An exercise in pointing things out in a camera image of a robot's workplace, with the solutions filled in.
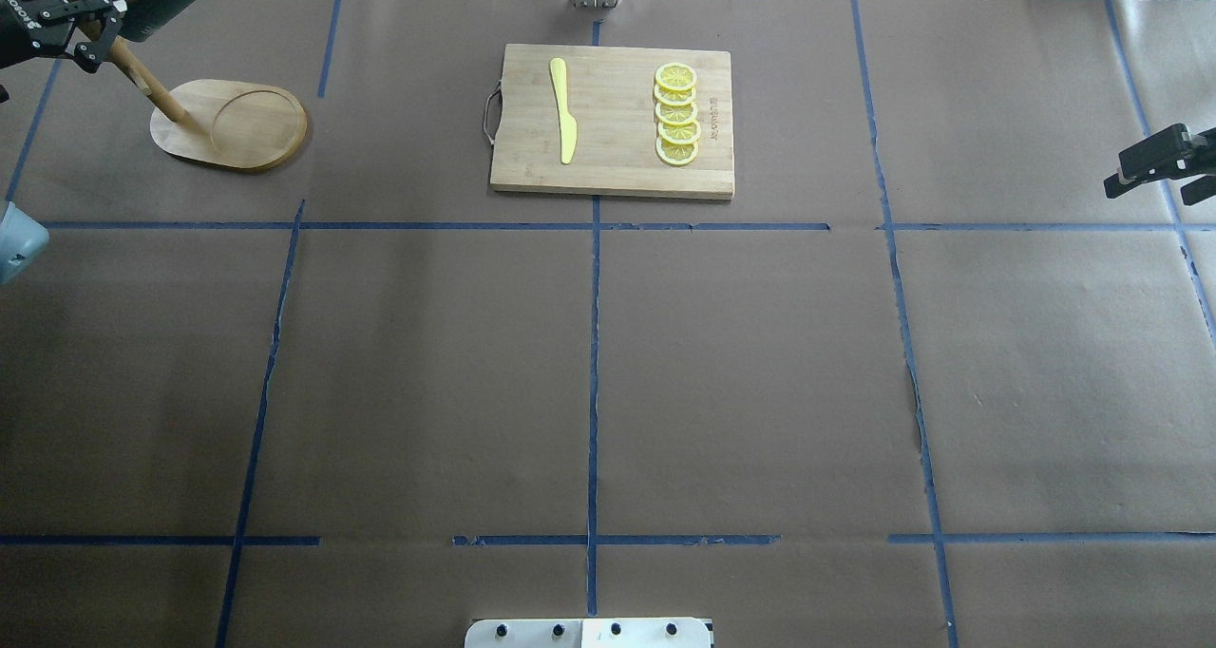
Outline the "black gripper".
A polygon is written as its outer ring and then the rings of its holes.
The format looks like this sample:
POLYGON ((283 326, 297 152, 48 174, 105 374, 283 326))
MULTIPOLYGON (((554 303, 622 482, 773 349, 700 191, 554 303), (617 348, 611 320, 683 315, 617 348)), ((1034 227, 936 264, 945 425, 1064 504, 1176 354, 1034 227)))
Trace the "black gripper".
POLYGON ((126 0, 1 0, 1 68, 62 58, 100 71, 126 9, 126 0))

